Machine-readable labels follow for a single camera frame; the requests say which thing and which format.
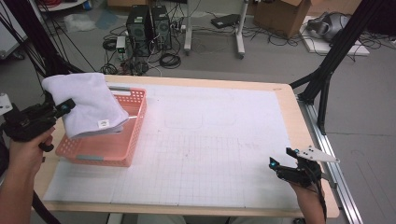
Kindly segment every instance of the towel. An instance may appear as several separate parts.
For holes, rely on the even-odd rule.
[[[70,139],[98,134],[119,133],[128,113],[108,88],[101,73],[81,73],[46,77],[44,90],[52,94],[56,105],[72,99],[76,106],[63,116]]]

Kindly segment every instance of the computer tower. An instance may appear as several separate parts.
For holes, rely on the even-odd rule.
[[[149,43],[153,38],[149,7],[147,5],[133,5],[126,22],[134,56],[147,57],[150,55]]]
[[[154,26],[154,38],[157,49],[171,49],[171,29],[170,20],[165,6],[156,6],[151,8],[152,23]]]

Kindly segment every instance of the pink plastic basket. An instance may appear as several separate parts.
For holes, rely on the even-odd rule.
[[[134,149],[146,113],[146,91],[130,89],[131,95],[115,95],[130,117],[123,125],[123,131],[80,139],[69,139],[65,135],[56,148],[56,155],[65,157],[73,163],[131,166]]]

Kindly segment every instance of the floor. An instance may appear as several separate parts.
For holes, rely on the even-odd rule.
[[[69,34],[79,50],[97,70],[104,64],[103,36],[126,21],[125,13],[101,7],[84,12],[74,8],[63,12],[87,13],[100,28]],[[195,24],[210,27],[210,17],[195,19]],[[247,26],[251,27],[251,18]],[[291,83],[313,72],[322,56],[308,53],[302,42],[297,46],[282,45],[285,41],[268,35],[245,37],[246,56],[240,60],[232,35],[211,32],[194,33],[192,52],[181,50],[181,66],[168,70],[150,69],[145,76],[189,77],[241,80],[253,82]],[[65,45],[72,64],[85,70],[84,63],[71,44]],[[326,131],[335,155],[341,160],[344,177],[358,206],[364,223],[391,224],[396,219],[396,49],[369,49],[368,57],[345,58],[332,77],[328,101]],[[41,90],[28,59],[0,61],[0,90],[20,108],[40,103]],[[295,90],[300,93],[304,87]],[[106,223],[107,214],[55,212],[62,223]],[[125,216],[123,223],[135,223],[136,215]],[[190,224],[224,223],[226,217],[187,217]],[[44,223],[35,213],[32,223]],[[282,223],[291,223],[285,218]],[[341,215],[328,223],[347,223]]]

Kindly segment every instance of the hand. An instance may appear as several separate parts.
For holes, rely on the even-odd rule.
[[[43,159],[43,150],[38,145],[44,143],[49,146],[52,143],[51,134],[54,130],[55,128],[52,127],[29,142],[22,143],[11,140],[8,170],[16,172],[18,175],[34,177],[40,169]]]
[[[294,192],[296,193],[297,202],[300,206],[301,211],[303,212],[305,223],[326,223],[325,216],[323,215],[323,208],[320,204],[317,194],[317,187],[315,185],[311,185],[307,188],[303,188],[296,183],[290,183],[290,186],[294,189]]]

